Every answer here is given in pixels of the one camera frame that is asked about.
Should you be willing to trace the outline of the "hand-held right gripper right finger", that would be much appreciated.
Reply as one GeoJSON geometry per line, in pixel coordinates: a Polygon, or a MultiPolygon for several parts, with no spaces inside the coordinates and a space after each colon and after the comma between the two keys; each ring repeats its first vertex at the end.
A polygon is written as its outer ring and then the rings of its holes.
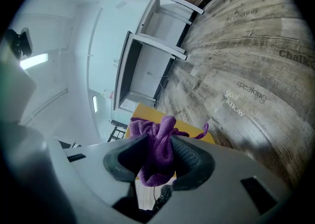
{"type": "Polygon", "coordinates": [[[263,224],[291,191],[240,151],[171,138],[176,180],[157,224],[263,224]]]}

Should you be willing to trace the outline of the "purple cloth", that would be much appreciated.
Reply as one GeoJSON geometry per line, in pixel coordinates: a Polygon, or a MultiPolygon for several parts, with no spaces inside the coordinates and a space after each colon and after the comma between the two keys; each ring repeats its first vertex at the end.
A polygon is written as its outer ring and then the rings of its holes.
{"type": "Polygon", "coordinates": [[[160,123],[133,117],[129,124],[130,136],[148,136],[148,154],[138,177],[143,185],[155,187],[167,183],[173,175],[175,191],[194,190],[212,175],[215,162],[205,150],[180,139],[189,137],[176,127],[173,116],[163,116],[160,123]]]}

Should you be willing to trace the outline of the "black metal railing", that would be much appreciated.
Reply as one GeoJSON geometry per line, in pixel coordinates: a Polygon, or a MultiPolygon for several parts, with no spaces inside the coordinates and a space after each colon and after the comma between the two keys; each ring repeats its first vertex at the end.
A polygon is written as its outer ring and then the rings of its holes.
{"type": "Polygon", "coordinates": [[[113,128],[112,132],[110,133],[107,142],[124,139],[125,134],[126,134],[126,130],[127,130],[127,125],[120,123],[118,121],[115,121],[115,120],[111,120],[110,124],[114,128],[113,128]]]}

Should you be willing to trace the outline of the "yellow plastic bucket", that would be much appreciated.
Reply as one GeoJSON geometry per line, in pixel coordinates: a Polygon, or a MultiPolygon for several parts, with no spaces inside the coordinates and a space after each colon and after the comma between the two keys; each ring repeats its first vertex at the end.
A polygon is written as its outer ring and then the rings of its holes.
{"type": "Polygon", "coordinates": [[[127,136],[148,135],[148,156],[138,173],[141,183],[147,187],[166,184],[175,173],[174,151],[171,136],[188,136],[208,143],[214,143],[206,123],[196,128],[174,116],[168,116],[139,103],[130,119],[127,136]]]}

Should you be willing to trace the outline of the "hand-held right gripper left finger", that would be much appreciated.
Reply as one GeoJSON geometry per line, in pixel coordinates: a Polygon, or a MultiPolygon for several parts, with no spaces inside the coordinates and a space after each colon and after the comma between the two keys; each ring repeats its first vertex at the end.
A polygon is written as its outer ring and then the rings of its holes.
{"type": "Polygon", "coordinates": [[[147,156],[147,135],[68,149],[53,145],[58,178],[69,178],[75,192],[91,193],[109,206],[131,196],[147,156]]]}

